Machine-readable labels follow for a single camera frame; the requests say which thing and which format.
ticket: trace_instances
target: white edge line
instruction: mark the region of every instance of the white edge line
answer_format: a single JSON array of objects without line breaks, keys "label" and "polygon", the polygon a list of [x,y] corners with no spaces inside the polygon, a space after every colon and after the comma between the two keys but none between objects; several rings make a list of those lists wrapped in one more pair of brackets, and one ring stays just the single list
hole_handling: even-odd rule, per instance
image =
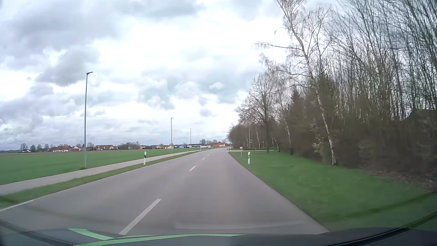
[{"label": "white edge line", "polygon": [[33,201],[33,199],[30,200],[30,201],[27,201],[27,202],[22,202],[22,203],[19,203],[19,204],[15,204],[14,206],[10,206],[10,207],[6,207],[6,208],[4,208],[4,209],[0,209],[0,212],[1,212],[1,211],[8,210],[8,209],[13,208],[13,207],[18,207],[18,206],[20,206],[20,205],[24,205],[24,204],[30,203],[30,202],[32,202],[32,201]]},{"label": "white edge line", "polygon": [[134,228],[134,226],[136,224],[138,224],[138,222],[147,214],[150,212],[150,210],[152,210],[152,208],[154,208],[159,202],[161,201],[161,199],[156,199],[150,206],[148,206],[146,208],[146,210],[144,210],[142,213],[140,213],[128,226],[126,226],[119,234],[120,235],[126,235],[132,228]]}]

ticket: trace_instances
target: car hood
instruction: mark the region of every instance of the car hood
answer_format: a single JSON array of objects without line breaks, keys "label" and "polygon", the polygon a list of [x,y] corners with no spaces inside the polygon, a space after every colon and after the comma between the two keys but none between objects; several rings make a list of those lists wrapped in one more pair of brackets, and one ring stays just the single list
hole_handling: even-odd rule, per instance
[{"label": "car hood", "polygon": [[177,234],[119,235],[83,228],[35,232],[2,231],[0,245],[33,246],[327,246],[327,245],[437,245],[437,232],[400,228],[358,228],[317,235]]}]

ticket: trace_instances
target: lamp pole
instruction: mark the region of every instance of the lamp pole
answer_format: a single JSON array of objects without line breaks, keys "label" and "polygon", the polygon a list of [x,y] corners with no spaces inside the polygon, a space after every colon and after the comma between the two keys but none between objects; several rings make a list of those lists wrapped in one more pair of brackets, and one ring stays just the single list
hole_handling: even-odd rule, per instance
[{"label": "lamp pole", "polygon": [[173,117],[170,118],[170,141],[171,141],[171,153],[173,153],[173,123],[172,123]]},{"label": "lamp pole", "polygon": [[88,75],[92,72],[87,73],[87,78],[85,79],[85,119],[83,121],[83,141],[85,142],[85,151],[83,155],[85,157],[84,167],[87,169],[87,89],[88,89]]}]

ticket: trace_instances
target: green field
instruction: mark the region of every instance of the green field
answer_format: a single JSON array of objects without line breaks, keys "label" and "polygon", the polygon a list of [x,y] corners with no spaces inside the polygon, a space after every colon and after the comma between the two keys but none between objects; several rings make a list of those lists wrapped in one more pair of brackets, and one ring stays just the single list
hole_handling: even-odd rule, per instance
[{"label": "green field", "polygon": [[[368,226],[402,227],[437,211],[437,194],[420,187],[264,151],[240,157],[242,166],[330,231]],[[421,228],[437,230],[437,219]]]},{"label": "green field", "polygon": [[[173,153],[199,150],[173,149]],[[88,151],[88,168],[133,161],[147,157],[166,155],[171,149]],[[83,168],[83,152],[13,153],[0,154],[0,185],[22,180],[35,179]]]},{"label": "green field", "polygon": [[104,179],[104,178],[107,178],[110,176],[114,176],[114,175],[117,175],[117,174],[120,174],[123,172],[132,171],[134,169],[153,165],[153,164],[156,164],[159,162],[169,161],[169,160],[176,159],[176,158],[179,158],[179,157],[182,157],[185,155],[190,155],[190,154],[193,154],[193,152],[185,153],[185,154],[181,154],[181,155],[174,155],[174,156],[170,156],[170,157],[165,157],[165,158],[162,158],[159,160],[147,162],[146,165],[143,165],[143,164],[132,165],[132,166],[116,169],[116,170],[111,170],[108,172],[99,173],[96,175],[85,176],[85,177],[72,179],[72,180],[68,180],[65,182],[61,182],[61,183],[56,183],[56,184],[52,184],[52,185],[46,185],[46,186],[41,186],[41,187],[37,187],[37,188],[33,188],[33,189],[23,190],[23,191],[20,191],[20,192],[14,193],[14,194],[9,194],[9,195],[3,196],[3,197],[0,196],[0,208],[8,207],[8,206],[11,206],[14,204],[18,204],[21,202],[35,199],[37,197],[42,197],[42,196],[45,196],[48,194],[56,193],[56,192],[61,191],[61,190],[66,190],[66,189],[73,188],[73,187],[83,185],[86,183],[90,183],[90,182],[93,182],[93,181],[96,181],[99,179]]}]

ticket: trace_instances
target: house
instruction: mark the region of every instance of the house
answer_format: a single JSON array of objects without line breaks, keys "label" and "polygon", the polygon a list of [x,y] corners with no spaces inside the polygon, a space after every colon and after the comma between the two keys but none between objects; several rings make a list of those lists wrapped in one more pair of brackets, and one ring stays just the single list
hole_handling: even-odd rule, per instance
[{"label": "house", "polygon": [[213,147],[225,147],[226,144],[225,143],[212,143]]},{"label": "house", "polygon": [[52,152],[68,152],[70,151],[72,148],[69,145],[60,145],[58,147],[52,148]]},{"label": "house", "polygon": [[95,146],[96,150],[110,150],[111,147],[113,149],[114,145],[110,144],[110,145],[96,145]]}]

